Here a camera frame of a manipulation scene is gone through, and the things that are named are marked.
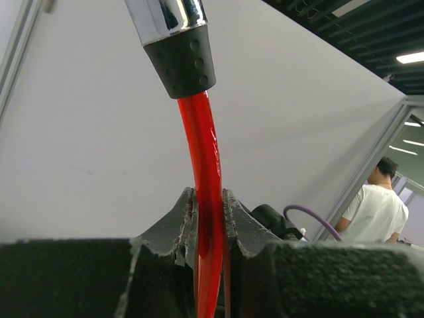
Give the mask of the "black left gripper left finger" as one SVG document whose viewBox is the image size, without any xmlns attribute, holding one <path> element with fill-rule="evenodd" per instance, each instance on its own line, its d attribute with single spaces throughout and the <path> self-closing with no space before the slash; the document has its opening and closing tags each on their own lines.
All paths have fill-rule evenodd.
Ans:
<svg viewBox="0 0 424 318">
<path fill-rule="evenodd" d="M 194 190 L 135 238 L 1 244 L 2 317 L 194 317 Z"/>
</svg>

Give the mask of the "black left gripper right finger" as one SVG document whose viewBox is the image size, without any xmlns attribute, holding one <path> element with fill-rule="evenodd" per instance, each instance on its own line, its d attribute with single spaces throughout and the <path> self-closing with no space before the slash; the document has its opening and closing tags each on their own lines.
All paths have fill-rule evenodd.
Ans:
<svg viewBox="0 0 424 318">
<path fill-rule="evenodd" d="M 401 244 L 282 240 L 223 192 L 232 317 L 422 317 L 423 254 Z"/>
</svg>

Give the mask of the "red cable lock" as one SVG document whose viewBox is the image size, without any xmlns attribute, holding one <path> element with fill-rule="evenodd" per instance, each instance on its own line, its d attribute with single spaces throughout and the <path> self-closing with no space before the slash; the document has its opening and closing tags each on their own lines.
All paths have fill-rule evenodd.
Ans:
<svg viewBox="0 0 424 318">
<path fill-rule="evenodd" d="M 208 89 L 216 83 L 201 1 L 126 1 L 138 37 L 170 98 L 177 100 L 199 207 L 195 302 L 215 314 L 225 246 L 219 147 Z"/>
</svg>

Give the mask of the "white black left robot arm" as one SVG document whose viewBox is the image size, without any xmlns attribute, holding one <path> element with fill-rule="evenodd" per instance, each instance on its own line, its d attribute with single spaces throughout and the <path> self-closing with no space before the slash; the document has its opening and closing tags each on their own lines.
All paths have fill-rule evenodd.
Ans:
<svg viewBox="0 0 424 318">
<path fill-rule="evenodd" d="M 422 317 L 423 254 L 305 242 L 269 205 L 223 192 L 231 270 L 214 317 Z M 136 238 L 1 244 L 2 317 L 195 317 L 191 188 Z"/>
</svg>

